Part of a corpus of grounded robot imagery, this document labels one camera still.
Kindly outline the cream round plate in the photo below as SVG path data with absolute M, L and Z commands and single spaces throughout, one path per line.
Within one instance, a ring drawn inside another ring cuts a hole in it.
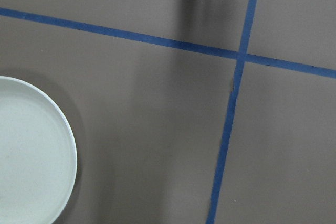
M 74 188 L 77 149 L 58 105 L 34 85 L 1 77 L 1 223 L 53 223 Z

